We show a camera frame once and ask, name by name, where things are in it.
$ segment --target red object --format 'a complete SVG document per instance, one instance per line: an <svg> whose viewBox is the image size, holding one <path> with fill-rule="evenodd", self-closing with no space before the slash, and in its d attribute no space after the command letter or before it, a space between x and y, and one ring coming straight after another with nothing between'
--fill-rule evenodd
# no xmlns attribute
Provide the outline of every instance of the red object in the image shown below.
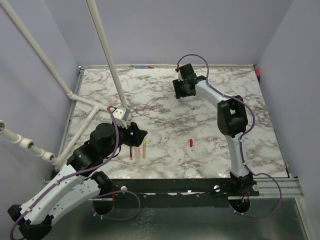
<svg viewBox="0 0 320 240"><path fill-rule="evenodd" d="M260 77L260 70L259 70L259 68L257 68L257 69L255 70L255 75L256 75L257 77Z"/></svg>

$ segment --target purple wall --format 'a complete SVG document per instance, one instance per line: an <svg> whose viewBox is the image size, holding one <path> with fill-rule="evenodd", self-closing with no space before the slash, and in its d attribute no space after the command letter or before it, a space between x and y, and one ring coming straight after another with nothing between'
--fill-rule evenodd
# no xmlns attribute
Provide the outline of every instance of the purple wall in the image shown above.
<svg viewBox="0 0 320 240"><path fill-rule="evenodd" d="M320 1L294 0L258 64L284 159L320 239Z"/></svg>
<svg viewBox="0 0 320 240"><path fill-rule="evenodd" d="M44 0L79 65L106 65L85 0ZM293 0L96 0L116 64L256 64Z"/></svg>
<svg viewBox="0 0 320 240"><path fill-rule="evenodd" d="M79 69L43 0L10 4L73 90ZM57 154L71 101L1 6L0 33L0 119L12 131ZM0 137L0 239L9 239L13 225L7 209L34 196L52 169Z"/></svg>

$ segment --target red marker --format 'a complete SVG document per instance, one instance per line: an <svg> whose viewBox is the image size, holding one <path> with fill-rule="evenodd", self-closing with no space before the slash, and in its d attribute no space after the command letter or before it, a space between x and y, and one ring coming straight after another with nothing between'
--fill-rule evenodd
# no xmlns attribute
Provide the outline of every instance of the red marker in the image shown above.
<svg viewBox="0 0 320 240"><path fill-rule="evenodd" d="M260 83L260 70L259 70L259 68L257 68L255 70L255 75L256 75L256 78L258 79L258 82Z"/></svg>

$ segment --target metal floor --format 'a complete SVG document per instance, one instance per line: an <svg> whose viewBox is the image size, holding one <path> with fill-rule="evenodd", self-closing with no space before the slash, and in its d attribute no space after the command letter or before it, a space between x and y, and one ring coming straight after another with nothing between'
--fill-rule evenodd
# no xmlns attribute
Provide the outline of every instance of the metal floor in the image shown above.
<svg viewBox="0 0 320 240"><path fill-rule="evenodd" d="M278 199L254 199L251 214L265 214ZM277 214L251 219L229 208L144 208L131 221L93 217L91 201L64 216L44 240L307 240L294 198L283 200ZM114 209L128 217L134 209Z"/></svg>

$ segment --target yellow marker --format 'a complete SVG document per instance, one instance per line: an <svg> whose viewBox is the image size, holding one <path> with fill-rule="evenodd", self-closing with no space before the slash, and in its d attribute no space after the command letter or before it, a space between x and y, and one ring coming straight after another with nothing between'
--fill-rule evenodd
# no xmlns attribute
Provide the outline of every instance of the yellow marker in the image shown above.
<svg viewBox="0 0 320 240"><path fill-rule="evenodd" d="M146 159L147 141L144 139L142 144L142 158Z"/></svg>

